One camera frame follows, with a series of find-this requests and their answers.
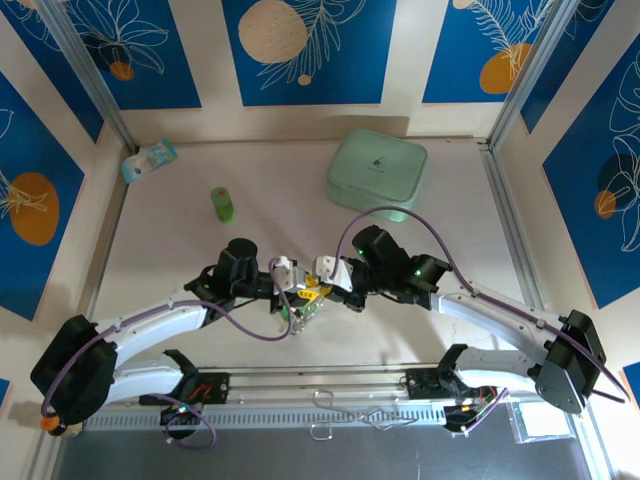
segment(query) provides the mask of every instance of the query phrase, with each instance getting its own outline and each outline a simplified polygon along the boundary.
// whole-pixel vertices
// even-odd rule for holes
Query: white floor
[[[416,211],[449,244],[465,275],[521,300],[516,274],[489,188],[478,146],[472,140],[419,142],[429,152],[427,177]],[[179,159],[131,185],[94,320],[163,302],[191,298],[183,285],[216,263],[229,240],[246,237],[268,259],[286,255],[310,267],[318,255],[334,254],[338,238],[356,212],[324,193],[337,142],[201,144],[178,148]],[[229,189],[235,223],[221,224],[209,192]],[[429,233],[412,219],[398,224],[365,219],[388,229],[410,255],[443,258]],[[345,252],[354,256],[349,244]],[[443,288],[456,285],[452,279]],[[329,303],[299,336],[260,342],[224,320],[172,338],[147,353],[178,348],[198,366],[253,367],[437,362],[452,342],[495,348],[487,332],[472,325],[371,298],[356,314]],[[279,316],[256,302],[235,317],[263,334],[276,334]]]

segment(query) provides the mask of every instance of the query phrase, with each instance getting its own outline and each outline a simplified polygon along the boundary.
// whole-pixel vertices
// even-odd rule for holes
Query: purple cable
[[[537,324],[538,323],[538,318],[534,317],[533,315],[524,312],[512,305],[509,305],[508,303],[505,303],[497,298],[494,298],[490,295],[487,295],[486,293],[482,293],[482,292],[478,292],[476,291],[473,286],[469,283],[469,281],[464,277],[464,275],[462,275],[462,272],[460,271],[460,268],[458,267],[458,264],[455,262],[453,256],[451,255],[451,252],[449,250],[449,248],[447,247],[447,245],[445,244],[444,240],[442,239],[442,237],[440,236],[440,234],[438,234],[438,232],[435,230],[435,228],[433,228],[433,226],[431,226],[431,224],[429,222],[427,222],[423,217],[421,217],[420,215],[418,215],[417,213],[412,212],[411,210],[407,210],[406,208],[402,208],[402,207],[375,207],[372,208],[370,210],[366,210],[364,212],[362,212],[361,214],[359,214],[356,218],[354,218],[349,225],[347,225],[347,227],[344,229],[344,232],[342,232],[342,235],[340,236],[340,241],[338,242],[338,248],[336,249],[336,260],[339,259],[342,256],[342,249],[344,248],[344,242],[347,238],[347,235],[349,233],[349,231],[355,226],[356,223],[358,223],[360,220],[362,220],[364,217],[366,217],[367,215],[370,215],[372,213],[375,212],[379,212],[382,210],[395,210],[398,212],[402,212],[405,213],[407,215],[409,215],[410,217],[415,218],[416,220],[418,220],[422,225],[424,225],[426,227],[427,230],[429,230],[429,232],[431,232],[431,235],[433,235],[433,237],[436,239],[436,242],[438,242],[438,245],[440,246],[440,248],[442,249],[442,252],[444,253],[445,257],[447,257],[447,261],[449,262],[449,264],[451,265],[451,268],[453,269],[453,273],[454,275],[457,277],[458,281],[462,284],[462,286],[470,293],[475,294],[478,298],[481,298],[493,305],[495,305],[496,307],[502,308],[503,310],[507,310],[508,312],[511,312],[515,315],[518,315],[519,317],[528,320],[531,323]],[[338,262],[335,262],[335,265],[333,267],[333,272],[331,272],[331,277],[330,278],[334,278],[336,273],[338,271]],[[622,386],[622,384],[618,381],[618,379],[613,375],[613,373],[611,373],[611,371],[609,371],[609,369],[607,367],[605,367],[605,365],[595,356],[593,355],[589,350],[587,350],[585,347],[583,347],[579,342],[577,342],[576,340],[574,340],[573,338],[571,338],[569,335],[567,335],[566,333],[564,333],[563,331],[555,328],[552,325],[549,325],[548,323],[544,323],[542,326],[545,330],[547,330],[548,332],[551,332],[553,335],[559,337],[560,339],[564,340],[565,342],[567,342],[569,345],[571,345],[573,348],[575,348],[576,350],[578,350],[587,360],[589,360],[598,370],[600,370],[600,372],[602,372],[602,374],[611,382],[613,383],[613,385],[616,387],[616,389],[622,393],[624,395],[624,397],[626,398],[626,400],[624,398],[619,398],[619,397],[614,397],[613,395],[610,394],[603,394],[603,392],[600,392],[598,390],[594,390],[594,394],[596,395],[600,395],[604,398],[608,398],[609,400],[613,400],[615,402],[618,403],[626,403],[631,401],[631,397],[629,396],[629,393],[627,392],[627,390]]]
[[[231,317],[231,315],[229,315],[227,312],[225,312],[222,308],[220,308],[215,303],[205,302],[203,300],[182,300],[179,302],[175,302],[171,305],[170,304],[160,305],[160,306],[151,308],[145,312],[138,313],[137,315],[134,315],[133,317],[130,317],[126,320],[123,320],[120,323],[119,327],[116,325],[112,325],[111,327],[107,328],[104,332],[99,333],[98,335],[93,337],[91,340],[89,340],[87,343],[85,343],[82,347],[80,347],[78,351],[76,351],[76,353],[74,353],[73,356],[69,359],[69,361],[64,365],[64,367],[60,369],[60,372],[58,373],[56,378],[53,380],[53,382],[51,382],[51,386],[49,387],[49,390],[47,390],[47,393],[44,396],[44,400],[42,402],[42,406],[40,407],[40,413],[42,414],[43,417],[55,416],[55,413],[49,413],[49,406],[51,405],[51,399],[53,398],[53,395],[58,389],[58,387],[60,386],[60,384],[62,383],[62,380],[64,379],[64,377],[69,373],[73,365],[75,365],[75,363],[82,356],[82,354],[84,354],[87,350],[93,347],[100,340],[103,340],[109,335],[116,333],[118,330],[122,328],[127,328],[133,325],[134,323],[137,323],[141,320],[145,320],[159,313],[164,313],[166,311],[175,310],[176,308],[181,308],[181,307],[202,306],[202,307],[207,307],[215,310],[217,313],[219,313],[224,318],[226,318],[234,327],[236,327],[242,333],[246,333],[250,337],[253,337],[257,340],[262,340],[265,342],[277,342],[279,340],[283,340],[287,338],[291,333],[291,330],[293,329],[293,322],[291,321],[291,319],[293,318],[293,313],[291,312],[291,305],[289,304],[289,300],[287,300],[287,296],[284,294],[284,291],[282,290],[282,287],[278,283],[278,280],[276,280],[275,276],[273,275],[273,267],[277,261],[278,261],[277,258],[272,258],[269,261],[269,275],[271,275],[271,279],[273,280],[273,285],[276,287],[276,290],[278,291],[278,295],[280,296],[280,300],[282,300],[282,304],[287,309],[287,314],[288,314],[287,318],[289,319],[288,320],[289,324],[287,326],[287,330],[283,334],[278,335],[276,337],[266,337],[264,335],[254,333],[251,330],[243,327],[240,323],[234,320],[233,317]]]
[[[502,399],[507,396],[507,392],[508,392],[508,390],[506,388],[502,389],[502,391],[496,397],[496,399],[493,402],[491,402],[491,405],[489,405],[487,407],[487,410],[482,412],[482,416],[478,420],[476,420],[473,425],[471,425],[469,428],[467,428],[465,430],[465,433],[467,435],[470,434],[471,432],[473,432],[476,428],[478,428],[478,425],[480,425],[482,422],[484,422],[485,419],[489,415],[491,415],[491,412],[493,412],[498,407],[498,404],[502,401]]]
[[[170,445],[175,445],[178,448],[184,448],[186,450],[206,450],[208,448],[213,447],[216,442],[218,441],[218,434],[216,433],[216,429],[213,427],[212,423],[207,419],[207,417],[205,417],[205,415],[201,412],[199,412],[198,410],[196,410],[195,408],[193,408],[191,405],[181,402],[180,400],[176,400],[173,397],[169,397],[168,395],[162,395],[160,393],[154,393],[151,395],[152,397],[156,397],[160,400],[164,400],[165,402],[171,402],[175,405],[180,405],[181,407],[185,407],[187,410],[189,410],[189,413],[191,413],[193,416],[195,416],[198,420],[200,420],[202,423],[204,423],[207,428],[209,429],[209,431],[211,432],[211,439],[209,440],[209,443],[204,444],[204,445],[188,445],[186,443],[183,442],[174,442],[173,438],[171,438],[169,436],[169,427],[175,423],[175,420],[178,419],[178,417],[173,418],[172,420],[170,420],[167,425],[165,426],[164,429],[164,434],[166,435],[167,439],[170,439]]]

